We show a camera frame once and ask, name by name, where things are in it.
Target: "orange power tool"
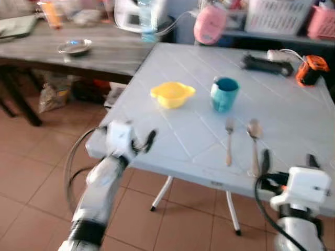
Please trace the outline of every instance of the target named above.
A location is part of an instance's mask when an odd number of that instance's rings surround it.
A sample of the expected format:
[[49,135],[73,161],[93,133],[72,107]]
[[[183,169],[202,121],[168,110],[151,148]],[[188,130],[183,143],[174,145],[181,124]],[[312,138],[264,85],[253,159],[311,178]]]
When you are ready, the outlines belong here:
[[330,71],[328,64],[322,57],[309,55],[300,65],[296,79],[302,87],[314,86],[320,75],[328,71]]

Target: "teal mug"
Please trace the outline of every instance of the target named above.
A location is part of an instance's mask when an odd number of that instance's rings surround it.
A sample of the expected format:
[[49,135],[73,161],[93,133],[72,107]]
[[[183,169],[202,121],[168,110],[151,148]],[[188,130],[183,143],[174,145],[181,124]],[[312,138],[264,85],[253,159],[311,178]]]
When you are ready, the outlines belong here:
[[213,108],[218,112],[229,111],[234,104],[239,84],[231,78],[215,77],[210,97]]

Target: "white plastic table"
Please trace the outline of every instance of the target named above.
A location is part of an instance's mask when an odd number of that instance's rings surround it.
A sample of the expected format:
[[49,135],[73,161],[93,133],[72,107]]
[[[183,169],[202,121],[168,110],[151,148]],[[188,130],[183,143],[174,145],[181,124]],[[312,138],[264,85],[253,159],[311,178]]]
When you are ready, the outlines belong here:
[[[262,150],[270,149],[272,170],[287,172],[291,166],[305,165],[307,153],[314,154],[333,179],[331,196],[321,213],[335,216],[335,109],[324,80],[321,78],[314,88],[301,88],[294,76],[241,70],[238,65],[245,53],[158,43],[102,124],[131,120],[140,141],[152,129],[158,129],[152,150],[138,156],[133,164],[136,168],[168,175],[171,180],[177,177],[253,196],[254,178],[247,174],[252,165],[252,139],[246,125],[257,118],[263,128],[258,141],[259,160]],[[266,56],[264,52],[250,53]],[[228,113],[217,113],[211,107],[210,89],[215,76],[230,77],[240,84]],[[150,97],[150,89],[167,81],[191,85],[196,95],[181,108],[164,109]],[[230,167],[226,166],[228,117],[233,117],[236,124]],[[95,132],[86,148],[90,156],[103,157],[104,136]],[[269,200],[271,195],[264,192],[262,198]]]

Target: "water bottle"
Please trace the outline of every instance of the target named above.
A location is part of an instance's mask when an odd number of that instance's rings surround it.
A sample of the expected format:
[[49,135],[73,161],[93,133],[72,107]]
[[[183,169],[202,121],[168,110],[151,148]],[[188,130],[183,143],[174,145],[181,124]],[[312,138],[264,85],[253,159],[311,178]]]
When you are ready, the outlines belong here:
[[144,42],[155,42],[157,31],[157,20],[151,18],[151,6],[154,0],[138,0],[140,9],[140,25],[142,27],[142,40]]

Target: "white basket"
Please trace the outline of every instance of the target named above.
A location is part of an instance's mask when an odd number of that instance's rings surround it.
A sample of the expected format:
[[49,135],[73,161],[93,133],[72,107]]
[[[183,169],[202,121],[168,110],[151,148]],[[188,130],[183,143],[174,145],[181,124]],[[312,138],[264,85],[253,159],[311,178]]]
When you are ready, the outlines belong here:
[[315,0],[249,0],[245,31],[296,35]]

